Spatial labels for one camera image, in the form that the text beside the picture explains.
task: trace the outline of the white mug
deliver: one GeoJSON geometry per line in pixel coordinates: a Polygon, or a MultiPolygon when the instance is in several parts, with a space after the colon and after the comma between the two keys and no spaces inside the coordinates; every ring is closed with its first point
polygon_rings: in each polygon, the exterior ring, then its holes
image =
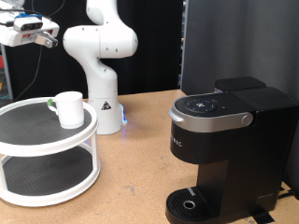
{"type": "Polygon", "coordinates": [[[82,93],[78,91],[65,91],[59,93],[54,99],[49,99],[48,107],[59,118],[64,129],[76,129],[84,124],[84,111],[82,93]]]}

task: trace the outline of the cable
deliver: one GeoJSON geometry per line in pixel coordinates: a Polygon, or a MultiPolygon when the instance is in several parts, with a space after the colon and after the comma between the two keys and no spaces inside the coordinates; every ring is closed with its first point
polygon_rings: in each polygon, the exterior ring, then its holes
{"type": "Polygon", "coordinates": [[[5,11],[5,12],[26,12],[26,13],[29,13],[29,14],[39,14],[39,15],[42,15],[43,17],[47,18],[48,20],[52,20],[49,16],[46,16],[45,14],[43,13],[40,13],[40,12],[35,12],[35,11],[30,11],[30,10],[24,10],[24,9],[0,9],[0,11],[5,11]]]}
{"type": "Polygon", "coordinates": [[[289,196],[295,196],[295,193],[291,189],[289,189],[287,193],[280,194],[278,196],[278,198],[282,199],[282,198],[286,198],[286,197],[289,197],[289,196]]]}
{"type": "MultiPolygon", "coordinates": [[[[34,1],[35,0],[32,0],[32,2],[31,2],[32,10],[34,10],[34,1]]],[[[64,7],[64,3],[65,3],[65,0],[63,1],[63,4],[56,11],[54,11],[52,14],[49,15],[49,17],[51,17],[51,16],[55,15],[57,12],[59,12],[64,7]]]]}
{"type": "Polygon", "coordinates": [[[0,22],[0,25],[4,25],[6,27],[11,27],[11,26],[13,26],[13,21],[7,21],[7,23],[0,22]]]}
{"type": "Polygon", "coordinates": [[[23,90],[23,92],[21,92],[19,94],[19,96],[13,101],[13,103],[15,103],[16,101],[18,101],[20,99],[20,97],[35,83],[36,78],[37,78],[37,74],[38,74],[38,70],[39,70],[42,49],[43,49],[43,46],[40,46],[38,64],[37,64],[37,69],[36,69],[36,76],[35,76],[34,80],[30,83],[30,85],[25,90],[23,90]]]}
{"type": "Polygon", "coordinates": [[[57,12],[59,12],[63,6],[64,6],[65,0],[63,1],[63,4],[60,6],[60,8],[58,8],[56,11],[54,11],[52,14],[50,14],[50,17],[53,16],[54,14],[56,14],[57,12]]]}
{"type": "MultiPolygon", "coordinates": [[[[34,1],[35,1],[35,0],[32,0],[32,2],[31,2],[31,7],[32,7],[32,10],[33,10],[33,11],[30,11],[30,12],[34,12],[34,1]]],[[[52,14],[50,14],[50,16],[52,16],[52,15],[56,14],[57,12],[59,12],[59,11],[63,8],[64,3],[65,3],[65,0],[63,1],[63,4],[60,6],[60,8],[58,8],[56,11],[54,11],[52,14]]],[[[43,15],[43,14],[41,14],[41,13],[37,13],[37,14],[40,14],[40,15],[46,17],[46,18],[50,18],[50,17],[45,16],[45,15],[43,15]]],[[[37,74],[38,74],[38,70],[39,70],[39,65],[40,65],[41,52],[42,52],[42,46],[40,46],[39,58],[38,58],[38,64],[37,64],[36,75],[35,75],[34,80],[30,83],[30,85],[29,85],[25,90],[23,90],[23,92],[21,92],[21,93],[19,94],[19,96],[18,96],[13,102],[18,101],[18,100],[20,99],[20,97],[23,96],[23,94],[24,94],[24,93],[25,93],[25,92],[26,92],[26,91],[27,91],[27,90],[28,90],[28,89],[35,83],[36,78],[37,78],[37,74]]]]}

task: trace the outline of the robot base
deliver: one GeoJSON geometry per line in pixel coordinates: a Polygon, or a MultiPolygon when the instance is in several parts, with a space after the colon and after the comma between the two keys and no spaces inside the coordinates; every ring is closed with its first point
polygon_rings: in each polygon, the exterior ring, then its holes
{"type": "Polygon", "coordinates": [[[127,121],[123,117],[123,107],[118,101],[118,96],[106,99],[89,97],[88,104],[97,114],[99,126],[97,134],[111,134],[118,132],[127,121]]]}

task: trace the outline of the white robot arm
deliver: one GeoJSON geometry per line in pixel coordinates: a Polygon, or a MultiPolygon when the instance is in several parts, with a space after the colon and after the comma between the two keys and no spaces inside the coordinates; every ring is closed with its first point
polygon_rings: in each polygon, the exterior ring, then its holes
{"type": "Polygon", "coordinates": [[[0,44],[16,47],[19,45],[37,43],[47,48],[54,48],[58,41],[59,26],[43,16],[20,15],[24,0],[0,0],[0,44]]]}
{"type": "Polygon", "coordinates": [[[100,58],[132,56],[138,46],[135,32],[120,19],[117,0],[88,0],[86,12],[96,24],[67,29],[64,48],[83,67],[89,104],[98,115],[98,134],[119,131],[126,123],[118,102],[117,74],[100,58]]]}

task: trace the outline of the shelf leg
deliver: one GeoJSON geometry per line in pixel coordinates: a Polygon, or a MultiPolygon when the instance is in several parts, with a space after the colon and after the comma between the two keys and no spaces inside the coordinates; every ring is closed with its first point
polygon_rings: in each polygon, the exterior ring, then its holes
{"type": "Polygon", "coordinates": [[[97,137],[96,133],[92,136],[92,155],[93,155],[93,169],[99,168],[99,158],[97,157],[97,137]]]}
{"type": "Polygon", "coordinates": [[[2,160],[0,160],[0,189],[7,190],[7,181],[3,171],[2,160]]]}

